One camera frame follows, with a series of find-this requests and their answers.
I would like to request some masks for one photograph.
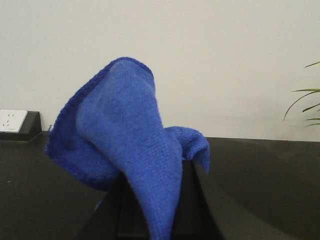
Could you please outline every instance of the black table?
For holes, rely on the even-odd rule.
[[[226,239],[320,239],[320,143],[208,140],[209,175],[196,172]],[[0,141],[1,240],[72,239],[106,195],[55,165],[46,141]]]

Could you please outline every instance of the black object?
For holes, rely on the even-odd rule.
[[[199,191],[193,163],[183,162],[181,193],[172,228],[172,240],[223,240]],[[142,209],[125,177],[106,195],[74,240],[148,240]]]
[[[47,132],[42,132],[31,141],[0,140],[0,239],[81,237],[79,231],[105,198],[100,217],[82,229],[83,234],[91,229],[82,239],[99,235],[116,240],[125,178],[123,186],[114,188],[119,198],[113,198],[118,194],[113,189],[106,194],[87,187],[48,158],[47,139]],[[219,137],[208,141],[209,174],[193,162],[206,239],[219,240],[220,234],[226,240],[320,239],[320,142]],[[182,188],[186,173],[184,169]]]
[[[42,132],[40,113],[28,111],[19,132],[0,132],[0,140],[30,141]]]

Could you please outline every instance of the black surface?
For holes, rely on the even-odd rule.
[[[28,111],[19,132],[0,132],[0,140],[30,141],[42,132],[40,113]]]
[[[0,140],[0,240],[72,239],[105,195],[49,159],[46,141]]]
[[[72,239],[105,196],[55,165],[46,140],[0,140],[0,240]],[[211,169],[197,173],[226,239],[320,239],[320,143],[208,140]]]
[[[127,180],[123,175],[120,175],[92,217],[73,240],[117,239],[120,210],[126,184]]]
[[[206,189],[216,185],[218,194],[221,188],[234,204],[289,235],[283,239],[320,239],[319,142],[211,138],[209,143],[212,168],[203,182]],[[244,232],[243,228],[237,232],[235,225],[228,228],[234,233]],[[252,238],[232,235],[230,239]],[[264,239],[275,237],[265,235]]]

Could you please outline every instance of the wall socket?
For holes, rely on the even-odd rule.
[[[0,110],[0,132],[18,133],[27,116],[26,110]]]

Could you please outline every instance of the electrical outlet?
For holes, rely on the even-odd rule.
[[[0,132],[18,133],[27,116],[26,110],[0,110]]]

